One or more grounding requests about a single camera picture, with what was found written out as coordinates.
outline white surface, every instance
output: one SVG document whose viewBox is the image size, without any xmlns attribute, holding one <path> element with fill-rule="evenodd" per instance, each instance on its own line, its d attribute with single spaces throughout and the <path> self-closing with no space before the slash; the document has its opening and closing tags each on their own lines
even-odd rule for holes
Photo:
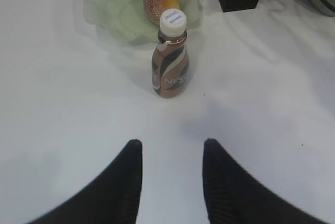
<svg viewBox="0 0 335 224">
<path fill-rule="evenodd" d="M 335 222 L 335 20 L 306 0 L 228 14 L 207 3 L 189 34 L 191 82 L 166 100 L 151 89 L 154 45 L 116 45 L 85 23 L 82 0 L 0 0 L 0 223 L 62 203 L 132 138 L 143 142 L 137 223 L 208 223 L 208 137 Z"/>
</svg>

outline bottle label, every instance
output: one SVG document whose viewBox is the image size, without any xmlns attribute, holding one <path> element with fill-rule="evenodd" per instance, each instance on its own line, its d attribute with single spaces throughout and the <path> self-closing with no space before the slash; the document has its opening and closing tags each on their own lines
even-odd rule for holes
<svg viewBox="0 0 335 224">
<path fill-rule="evenodd" d="M 152 58 L 153 88 L 162 97 L 174 97 L 184 90 L 187 83 L 188 54 L 183 44 L 178 47 L 160 47 L 160 44 Z"/>
</svg>

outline bottle cap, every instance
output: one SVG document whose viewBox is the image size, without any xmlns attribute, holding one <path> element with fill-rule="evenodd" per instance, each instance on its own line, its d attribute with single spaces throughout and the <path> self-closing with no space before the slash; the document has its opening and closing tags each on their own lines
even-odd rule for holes
<svg viewBox="0 0 335 224">
<path fill-rule="evenodd" d="M 161 31 L 168 37 L 179 37 L 186 30 L 186 15 L 179 9 L 171 8 L 161 15 Z"/>
</svg>

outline plastic bottle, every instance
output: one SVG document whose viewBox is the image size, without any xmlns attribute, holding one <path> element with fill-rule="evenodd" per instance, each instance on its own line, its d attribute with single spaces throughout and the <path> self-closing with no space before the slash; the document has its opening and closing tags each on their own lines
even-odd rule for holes
<svg viewBox="0 0 335 224">
<path fill-rule="evenodd" d="M 186 25 L 186 16 L 179 9 L 166 10 L 160 19 L 159 43 L 152 56 L 152 84 L 164 98 L 179 95 L 187 86 Z"/>
</svg>

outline bottle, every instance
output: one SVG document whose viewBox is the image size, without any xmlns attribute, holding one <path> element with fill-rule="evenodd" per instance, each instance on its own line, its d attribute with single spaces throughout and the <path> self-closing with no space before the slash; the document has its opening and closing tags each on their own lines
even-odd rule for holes
<svg viewBox="0 0 335 224">
<path fill-rule="evenodd" d="M 160 19 L 151 73 L 155 92 L 164 98 L 179 95 L 187 85 L 186 25 L 186 16 L 179 9 L 166 10 Z"/>
</svg>

